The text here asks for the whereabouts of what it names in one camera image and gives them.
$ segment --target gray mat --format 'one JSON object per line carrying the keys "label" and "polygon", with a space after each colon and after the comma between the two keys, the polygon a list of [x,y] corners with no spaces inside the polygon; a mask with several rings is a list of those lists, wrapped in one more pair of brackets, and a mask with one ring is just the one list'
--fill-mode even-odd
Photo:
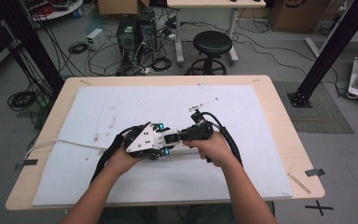
{"label": "gray mat", "polygon": [[283,105],[298,133],[353,133],[324,85],[310,97],[313,108],[292,107],[287,92],[295,92],[300,82],[274,82]]}

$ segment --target tabletop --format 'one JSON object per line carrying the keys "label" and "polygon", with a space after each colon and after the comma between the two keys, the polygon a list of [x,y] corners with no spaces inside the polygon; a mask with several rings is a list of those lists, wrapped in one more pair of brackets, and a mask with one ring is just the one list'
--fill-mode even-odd
{"label": "tabletop", "polygon": [[[271,80],[267,76],[194,76],[194,77],[74,77],[66,80],[64,87],[48,116],[48,120],[39,135],[36,144],[57,138],[66,115],[71,109],[77,91],[88,86],[170,86],[170,85],[252,85],[264,111],[282,165],[288,176],[294,196],[292,199],[321,198],[324,188],[318,176],[308,177],[305,171],[313,166],[302,146],[296,130],[283,107]],[[53,145],[42,147],[29,156],[29,160],[38,160],[37,165],[24,166],[13,187],[6,207],[8,210],[32,210],[32,201],[36,194],[43,169]]]}

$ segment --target metal pole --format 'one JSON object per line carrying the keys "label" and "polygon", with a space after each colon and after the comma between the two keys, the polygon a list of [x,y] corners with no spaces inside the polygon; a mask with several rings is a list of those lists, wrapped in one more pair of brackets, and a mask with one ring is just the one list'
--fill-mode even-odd
{"label": "metal pole", "polygon": [[330,40],[324,47],[306,78],[294,93],[288,93],[292,106],[302,107],[309,103],[309,99],[318,84],[324,78],[339,54],[358,31],[358,0],[355,0],[348,9],[346,16],[338,25]]}

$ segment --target computer tower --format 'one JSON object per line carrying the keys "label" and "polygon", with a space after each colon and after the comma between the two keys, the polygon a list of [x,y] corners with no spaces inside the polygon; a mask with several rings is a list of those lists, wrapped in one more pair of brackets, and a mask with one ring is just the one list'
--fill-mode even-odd
{"label": "computer tower", "polygon": [[117,28],[117,41],[124,65],[139,65],[144,48],[137,15],[123,15]]}
{"label": "computer tower", "polygon": [[145,53],[157,52],[156,39],[156,13],[155,11],[142,11],[139,18],[139,24],[144,41]]}

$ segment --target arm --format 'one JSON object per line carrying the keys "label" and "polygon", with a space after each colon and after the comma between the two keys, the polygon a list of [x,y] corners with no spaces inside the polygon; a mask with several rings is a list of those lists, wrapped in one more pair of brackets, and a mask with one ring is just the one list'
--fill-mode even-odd
{"label": "arm", "polygon": [[197,147],[202,159],[208,156],[215,166],[222,168],[238,223],[277,223],[221,133],[214,132],[209,140],[184,144]]}
{"label": "arm", "polygon": [[111,188],[138,161],[118,149],[61,223],[97,223]]}

